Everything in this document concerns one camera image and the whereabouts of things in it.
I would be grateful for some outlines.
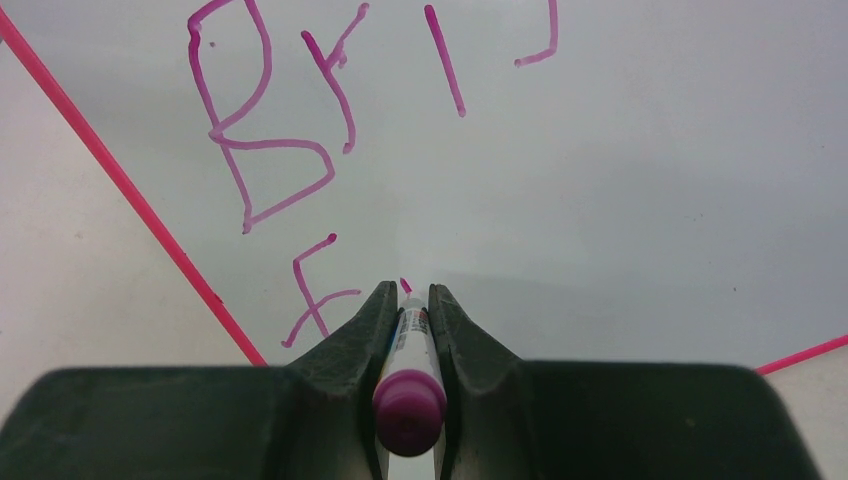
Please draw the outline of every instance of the marker cap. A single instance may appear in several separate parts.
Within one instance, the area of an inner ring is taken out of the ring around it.
[[[429,375],[401,370],[377,387],[373,407],[380,443],[396,455],[414,457],[439,440],[447,399]]]

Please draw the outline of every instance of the black holder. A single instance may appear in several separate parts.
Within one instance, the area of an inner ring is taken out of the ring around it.
[[[385,479],[371,396],[397,296],[380,283],[285,367],[49,373],[0,431],[0,479]],[[429,312],[448,397],[440,480],[819,478],[752,371],[524,361],[446,287]]]

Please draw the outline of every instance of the marker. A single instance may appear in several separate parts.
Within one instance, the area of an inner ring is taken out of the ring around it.
[[[421,455],[439,439],[447,405],[427,309],[408,298],[374,390],[377,438],[396,455]]]

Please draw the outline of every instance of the pink writing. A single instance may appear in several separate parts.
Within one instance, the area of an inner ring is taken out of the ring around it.
[[[253,225],[259,223],[260,221],[274,215],[277,212],[284,210],[287,207],[297,203],[300,200],[303,200],[307,196],[317,192],[324,186],[326,186],[330,181],[335,177],[335,169],[333,168],[333,161],[330,158],[327,150],[318,144],[317,142],[313,142],[311,140],[300,140],[300,139],[269,139],[269,140],[257,140],[257,141],[239,141],[232,140],[226,138],[224,132],[229,128],[242,120],[256,105],[259,103],[259,100],[262,99],[262,96],[265,94],[265,91],[268,89],[268,84],[271,81],[271,70],[272,70],[272,53],[271,53],[271,38],[268,34],[268,29],[265,27],[265,23],[262,20],[262,15],[259,12],[258,7],[256,6],[255,0],[244,0],[245,8],[247,9],[250,17],[253,19],[254,26],[256,27],[257,32],[259,33],[259,38],[262,44],[262,74],[259,78],[259,84],[256,86],[253,94],[247,99],[247,101],[239,107],[232,115],[220,120],[217,112],[215,111],[215,107],[212,103],[212,95],[209,92],[209,88],[206,84],[206,80],[203,77],[203,69],[200,64],[200,43],[201,43],[201,22],[214,13],[219,8],[227,5],[232,0],[213,0],[206,5],[204,5],[200,10],[198,10],[194,15],[189,17],[188,20],[188,30],[190,35],[189,46],[188,46],[188,55],[189,55],[189,64],[191,66],[192,74],[194,75],[195,83],[197,84],[197,90],[200,93],[200,97],[203,101],[203,105],[206,108],[206,113],[209,115],[209,120],[212,122],[212,130],[209,131],[209,138],[212,139],[213,142],[218,144],[221,147],[221,151],[224,154],[224,159],[227,161],[227,165],[230,168],[230,171],[233,175],[233,178],[236,181],[236,185],[238,186],[239,193],[241,194],[242,201],[244,202],[244,223],[243,223],[243,233],[250,232]],[[324,78],[327,80],[330,88],[336,94],[336,97],[339,99],[339,103],[342,107],[342,113],[345,116],[345,121],[348,123],[348,134],[349,141],[345,146],[347,151],[350,151],[350,148],[353,148],[353,135],[355,135],[355,130],[353,129],[353,120],[352,115],[350,113],[350,107],[347,105],[347,99],[344,96],[344,93],[341,91],[341,88],[338,86],[338,82],[335,81],[335,78],[332,74],[329,73],[330,69],[334,64],[338,63],[339,68],[341,68],[344,63],[347,61],[347,57],[344,54],[343,46],[345,38],[350,35],[350,32],[356,26],[356,24],[362,20],[365,16],[365,11],[368,9],[367,4],[363,4],[359,8],[359,13],[356,16],[356,19],[351,23],[348,29],[342,34],[342,37],[336,43],[336,47],[333,49],[333,52],[330,54],[328,59],[324,59],[321,57],[321,62],[319,63],[319,68],[321,68],[322,74]],[[320,50],[317,49],[317,44],[312,42],[312,46],[310,46],[310,42],[307,40],[307,47],[312,51],[313,56],[317,51],[320,55]],[[289,196],[288,198],[283,199],[281,202],[276,205],[271,206],[270,208],[260,212],[257,215],[253,215],[253,205],[250,201],[250,194],[247,191],[247,186],[244,183],[244,179],[241,175],[241,172],[238,169],[238,165],[236,165],[235,159],[233,158],[232,150],[262,150],[262,149],[270,149],[270,148],[305,148],[308,150],[312,150],[318,156],[321,157],[324,167],[327,170],[327,173],[321,177],[318,181],[313,183],[312,185],[307,186],[306,188],[296,192],[295,194]],[[297,280],[298,287],[300,288],[301,293],[303,294],[303,298],[306,300],[307,310],[303,315],[297,320],[295,326],[292,328],[291,333],[289,334],[289,338],[282,342],[284,347],[291,347],[294,344],[294,340],[297,337],[297,333],[300,331],[303,323],[310,316],[315,319],[315,324],[318,326],[318,329],[321,331],[321,334],[324,337],[329,335],[327,331],[327,325],[324,323],[323,318],[321,318],[321,314],[319,309],[326,304],[328,301],[346,296],[346,295],[359,295],[361,293],[360,290],[342,290],[336,293],[332,293],[327,295],[315,303],[312,298],[312,294],[309,291],[309,287],[306,285],[306,280],[303,277],[303,271],[300,268],[300,263],[318,252],[322,248],[325,248],[331,245],[336,241],[336,234],[330,234],[326,240],[317,243],[312,248],[307,250],[306,252],[299,255],[294,259],[293,269],[294,276]]]
[[[523,67],[525,65],[541,62],[556,53],[557,43],[559,43],[559,15],[557,14],[556,2],[557,0],[548,0],[548,17],[550,19],[550,25],[548,27],[550,29],[548,48],[539,53],[534,53],[533,55],[517,58],[515,62],[513,62],[516,67]]]
[[[354,145],[356,145],[356,125],[353,123],[353,113],[350,111],[350,104],[347,101],[347,97],[342,91],[342,87],[339,85],[338,80],[333,75],[333,66],[338,64],[339,68],[344,68],[347,63],[347,55],[344,53],[344,41],[347,37],[353,32],[353,29],[365,18],[365,13],[368,12],[369,5],[367,3],[363,3],[359,6],[359,9],[356,12],[356,17],[354,17],[353,21],[350,22],[347,29],[345,29],[342,36],[336,42],[336,46],[333,48],[333,51],[330,52],[330,55],[327,58],[324,58],[324,54],[321,53],[321,48],[318,46],[318,43],[312,38],[312,34],[304,30],[300,33],[300,36],[303,38],[303,41],[306,43],[306,48],[309,49],[309,53],[312,54],[312,58],[315,60],[315,65],[318,66],[318,69],[321,71],[321,75],[324,76],[324,80],[327,82],[327,85],[330,86],[330,90],[333,91],[333,94],[339,101],[339,106],[342,109],[342,115],[345,118],[345,124],[347,124],[347,143],[345,143],[342,148],[342,153],[350,153],[353,150]]]
[[[189,64],[191,65],[191,71],[194,75],[195,83],[197,84],[197,90],[200,93],[200,97],[203,100],[203,105],[206,108],[206,113],[209,115],[209,120],[212,122],[212,130],[209,131],[209,138],[212,139],[213,142],[217,143],[221,147],[221,152],[224,154],[224,159],[227,161],[227,165],[230,168],[230,172],[235,179],[236,186],[238,187],[239,193],[241,194],[242,201],[244,202],[244,222],[243,222],[243,233],[249,233],[254,225],[265,220],[266,218],[278,213],[286,208],[292,206],[293,204],[303,200],[304,198],[312,195],[318,190],[325,187],[330,181],[335,177],[336,172],[333,168],[333,160],[330,158],[330,154],[327,150],[321,146],[317,142],[313,142],[311,140],[299,140],[299,139],[291,139],[291,138],[281,138],[281,139],[269,139],[269,140],[257,140],[257,141],[238,141],[226,138],[224,133],[225,131],[242,120],[247,114],[259,103],[259,100],[262,99],[262,96],[265,94],[265,91],[268,89],[268,84],[271,81],[271,71],[272,71],[272,52],[271,52],[271,37],[268,34],[268,29],[265,27],[265,23],[262,20],[262,15],[259,12],[259,8],[256,6],[256,0],[244,0],[245,8],[247,9],[250,17],[253,19],[254,26],[256,27],[257,32],[259,33],[259,39],[262,44],[262,74],[259,78],[259,84],[256,86],[253,94],[247,101],[239,107],[232,115],[226,117],[224,120],[219,120],[218,114],[215,111],[215,107],[212,103],[212,95],[209,92],[209,88],[206,84],[206,80],[203,77],[203,69],[200,64],[200,30],[201,30],[201,22],[214,13],[219,8],[227,5],[233,0],[213,0],[206,5],[204,5],[200,10],[198,10],[194,15],[189,17],[188,20],[188,30],[190,35],[189,46],[188,46],[188,56],[189,56]],[[342,38],[336,44],[336,48],[333,49],[333,52],[330,54],[330,57],[327,60],[323,60],[321,57],[321,64],[319,64],[319,68],[322,70],[322,74],[324,78],[327,80],[327,83],[330,85],[330,88],[335,93],[336,97],[339,99],[339,103],[342,107],[342,113],[345,116],[345,121],[348,124],[348,135],[349,140],[345,145],[345,149],[343,150],[345,153],[349,152],[350,149],[353,148],[354,137],[356,134],[355,128],[353,126],[353,117],[350,112],[350,106],[347,103],[347,99],[344,96],[344,92],[342,92],[341,87],[339,87],[338,82],[329,73],[330,68],[335,63],[339,63],[341,66],[344,61],[346,61],[346,57],[344,56],[343,45],[344,39],[350,32],[353,30],[353,27],[364,17],[365,11],[368,9],[367,4],[363,4],[363,6],[359,7],[359,13],[356,16],[354,22],[348,27],[348,30],[342,35]],[[313,47],[317,49],[317,44],[314,44],[314,40],[312,41]],[[310,47],[310,42],[307,41],[307,47]],[[250,200],[250,193],[247,190],[247,186],[244,183],[244,178],[239,171],[238,165],[233,158],[232,150],[262,150],[262,149],[270,149],[270,148],[304,148],[307,150],[312,150],[319,157],[321,157],[322,162],[324,163],[324,167],[326,168],[327,173],[324,174],[320,179],[318,179],[315,183],[306,186],[302,190],[295,192],[289,197],[283,199],[275,205],[263,210],[262,212],[254,215],[253,214],[253,203]]]
[[[450,61],[448,46],[445,43],[444,35],[442,35],[442,29],[439,27],[436,10],[432,5],[424,7],[424,18],[427,19],[427,26],[430,27],[430,33],[433,34],[436,50],[439,51],[439,58],[442,60],[442,67],[445,69],[445,76],[448,78],[448,87],[450,88],[451,95],[453,95],[453,102],[456,104],[456,113],[460,117],[464,117],[465,102],[462,101],[462,93],[459,91],[459,84],[456,81],[456,74],[453,71],[453,64]]]
[[[312,298],[312,293],[309,291],[309,287],[306,286],[306,280],[303,278],[303,270],[300,268],[300,263],[319,250],[332,245],[337,238],[338,236],[335,233],[331,233],[326,240],[322,240],[313,245],[312,248],[298,255],[292,262],[294,278],[297,280],[297,286],[300,288],[300,293],[303,294],[303,298],[306,300],[307,309],[303,312],[303,315],[297,319],[297,322],[295,322],[294,327],[292,327],[291,332],[289,332],[289,338],[280,342],[285,348],[291,348],[292,345],[294,345],[298,332],[300,332],[301,327],[303,327],[306,319],[310,316],[315,319],[315,324],[318,325],[318,330],[321,331],[321,335],[323,335],[324,338],[327,338],[330,335],[330,332],[327,330],[327,324],[324,323],[324,319],[321,318],[321,313],[318,309],[334,298],[344,297],[347,295],[359,295],[362,293],[361,290],[342,290],[340,292],[331,293],[319,300],[318,303],[315,303],[315,300]]]

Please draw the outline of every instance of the whiteboard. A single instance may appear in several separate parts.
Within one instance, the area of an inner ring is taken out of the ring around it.
[[[530,358],[848,332],[843,2],[3,8],[270,363],[400,277]]]

